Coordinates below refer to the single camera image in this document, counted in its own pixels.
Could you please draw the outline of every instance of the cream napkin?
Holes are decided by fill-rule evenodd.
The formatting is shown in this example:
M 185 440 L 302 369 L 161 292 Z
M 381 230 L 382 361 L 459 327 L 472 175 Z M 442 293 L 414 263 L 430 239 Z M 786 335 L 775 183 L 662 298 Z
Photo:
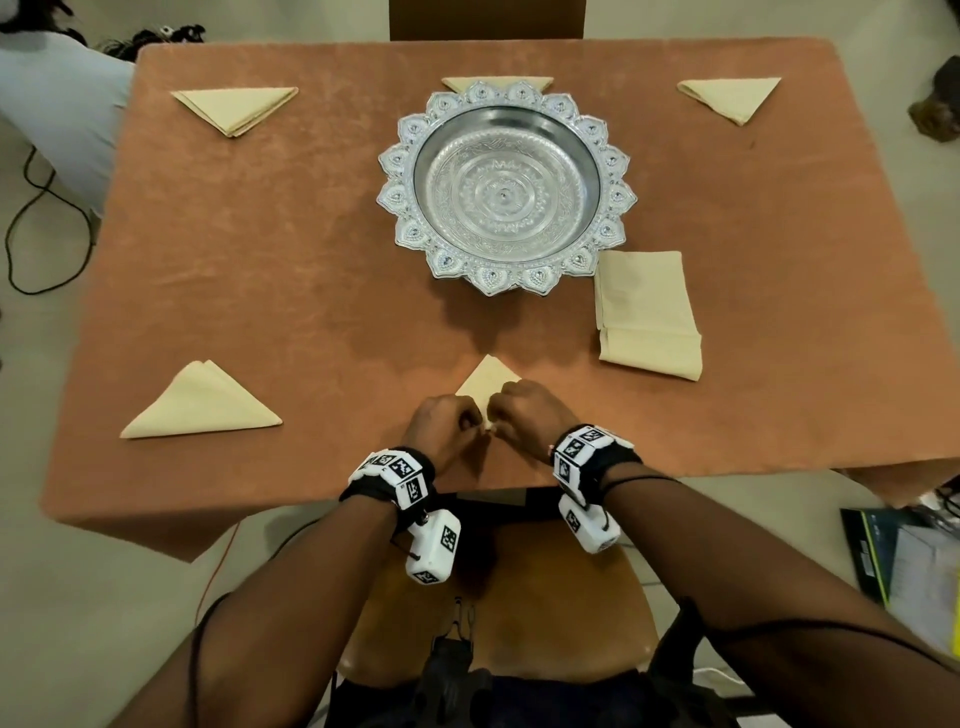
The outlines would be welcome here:
M 212 361 L 191 361 L 120 437 L 185 435 L 281 425 L 283 421 Z
M 204 88 L 173 97 L 229 137 L 245 133 L 297 95 L 287 88 Z
M 597 262 L 593 291 L 603 361 L 700 378 L 700 333 L 678 251 L 605 251 Z
M 487 354 L 473 373 L 467 377 L 467 381 L 460 385 L 457 394 L 473 397 L 473 401 L 477 403 L 483 414 L 484 427 L 490 429 L 487 404 L 490 402 L 490 397 L 499 392 L 508 381 L 520 381 L 520 377 L 510 371 L 510 367 L 498 358 Z
M 458 76 L 443 79 L 444 85 L 457 93 L 463 93 L 478 81 L 495 85 L 497 88 L 506 88 L 508 85 L 515 84 L 517 81 L 525 81 L 537 91 L 543 91 L 553 83 L 553 78 L 550 76 Z
M 779 78 L 707 79 L 681 81 L 677 89 L 742 127 L 779 83 Z

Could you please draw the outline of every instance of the floor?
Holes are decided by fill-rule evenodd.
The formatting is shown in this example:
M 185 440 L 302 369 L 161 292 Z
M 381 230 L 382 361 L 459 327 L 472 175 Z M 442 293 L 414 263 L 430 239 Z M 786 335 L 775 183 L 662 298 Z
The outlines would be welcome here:
M 203 23 L 210 40 L 386 40 L 387 0 L 71 0 L 90 40 L 128 36 L 145 24 Z M 954 341 L 960 340 L 960 144 L 917 135 L 908 103 L 960 48 L 943 0 L 588 0 L 587 36 L 815 35 L 833 39 Z M 29 147 L 0 119 L 0 220 L 29 198 L 20 165 Z M 68 273 L 84 228 L 44 201 L 17 235 L 21 284 Z M 0 284 L 0 724 L 104 725 L 192 624 L 223 542 L 185 565 L 137 546 L 53 524 L 36 500 L 58 398 L 76 340 L 81 279 L 38 298 Z M 835 473 L 702 478 L 702 492 L 753 518 L 844 578 L 852 565 L 839 506 L 876 499 Z M 281 509 L 244 522 L 214 588 L 235 585 L 311 509 Z M 644 582 L 656 576 L 635 552 Z M 648 588 L 662 631 L 676 606 Z M 722 665 L 702 650 L 700 665 Z

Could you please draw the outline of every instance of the decorative scalloped rim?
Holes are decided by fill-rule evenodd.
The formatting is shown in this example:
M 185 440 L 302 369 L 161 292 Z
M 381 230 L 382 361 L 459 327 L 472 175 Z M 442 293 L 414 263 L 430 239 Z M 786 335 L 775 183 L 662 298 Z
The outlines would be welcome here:
M 580 237 L 546 258 L 501 263 L 467 253 L 437 233 L 417 205 L 413 170 L 423 143 L 455 116 L 494 106 L 534 109 L 556 119 L 584 142 L 600 171 L 600 204 L 593 219 Z M 636 202 L 623 181 L 630 158 L 607 142 L 606 122 L 581 115 L 569 94 L 541 94 L 525 81 L 504 89 L 478 81 L 462 94 L 431 94 L 426 113 L 404 116 L 396 132 L 399 143 L 379 157 L 387 181 L 376 200 L 397 217 L 397 245 L 424 251 L 435 278 L 467 278 L 488 296 L 517 287 L 545 296 L 560 276 L 592 276 L 597 253 L 627 239 L 620 216 Z

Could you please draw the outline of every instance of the ornate silver bowl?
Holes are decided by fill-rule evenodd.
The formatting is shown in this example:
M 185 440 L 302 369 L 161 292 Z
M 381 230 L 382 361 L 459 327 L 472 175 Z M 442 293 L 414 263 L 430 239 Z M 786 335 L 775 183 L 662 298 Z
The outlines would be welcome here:
M 545 296 L 563 274 L 592 276 L 597 253 L 627 239 L 630 158 L 569 94 L 477 82 L 432 94 L 397 132 L 376 200 L 397 217 L 397 245 L 424 251 L 438 279 Z

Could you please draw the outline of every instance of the wristband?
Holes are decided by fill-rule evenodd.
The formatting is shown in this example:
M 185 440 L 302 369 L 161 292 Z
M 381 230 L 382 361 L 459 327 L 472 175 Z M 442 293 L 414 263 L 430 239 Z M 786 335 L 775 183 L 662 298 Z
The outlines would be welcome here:
M 396 533 L 421 521 L 437 494 L 433 486 L 436 469 L 430 458 L 413 448 L 372 452 L 350 475 L 340 501 L 368 496 L 390 502 L 397 508 Z
M 553 447 L 551 460 L 560 487 L 582 508 L 603 504 L 606 492 L 600 481 L 614 465 L 643 464 L 633 443 L 596 425 L 576 425 L 565 432 Z

